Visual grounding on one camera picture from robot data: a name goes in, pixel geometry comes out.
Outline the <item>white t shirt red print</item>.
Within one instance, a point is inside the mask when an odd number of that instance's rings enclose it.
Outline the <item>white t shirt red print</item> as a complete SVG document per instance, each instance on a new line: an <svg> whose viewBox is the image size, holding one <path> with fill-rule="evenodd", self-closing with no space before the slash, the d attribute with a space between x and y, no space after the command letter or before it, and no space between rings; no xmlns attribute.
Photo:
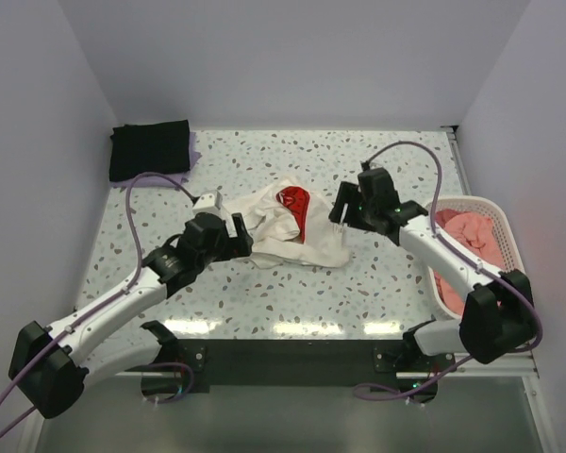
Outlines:
<svg viewBox="0 0 566 453"><path fill-rule="evenodd" d="M225 202L239 213L252 237L252 261L260 269L291 263L341 268L351 258L343 227L329 220L332 205L292 176Z"/></svg>

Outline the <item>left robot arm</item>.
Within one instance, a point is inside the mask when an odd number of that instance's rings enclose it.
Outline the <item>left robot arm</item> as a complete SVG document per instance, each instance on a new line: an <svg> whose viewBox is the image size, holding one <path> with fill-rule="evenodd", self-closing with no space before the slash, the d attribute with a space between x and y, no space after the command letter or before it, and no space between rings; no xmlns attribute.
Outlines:
<svg viewBox="0 0 566 453"><path fill-rule="evenodd" d="M69 410L84 390L124 370L150 364L170 368L176 337L159 322L143 329L156 338L146 346L99 354L96 348L145 310L193 284L214 261L246 258L253 240L240 214L232 216L236 234L217 215L201 212L184 231L154 249L129 277L90 305L49 326L32 321L18 333L8 376L46 418Z"/></svg>

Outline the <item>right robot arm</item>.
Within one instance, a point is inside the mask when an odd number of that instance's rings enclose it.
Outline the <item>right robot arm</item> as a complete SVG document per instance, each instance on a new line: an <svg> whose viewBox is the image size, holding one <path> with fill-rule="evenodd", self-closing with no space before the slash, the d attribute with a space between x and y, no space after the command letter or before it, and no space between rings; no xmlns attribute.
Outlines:
<svg viewBox="0 0 566 453"><path fill-rule="evenodd" d="M419 203L402 202L390 174L376 168L343 181L330 221L387 237L437 272L463 299L455 320L433 320L403 335L404 365L421 371L435 356L465 353L482 364L524 351L541 339L530 281L520 270L503 271L438 228Z"/></svg>

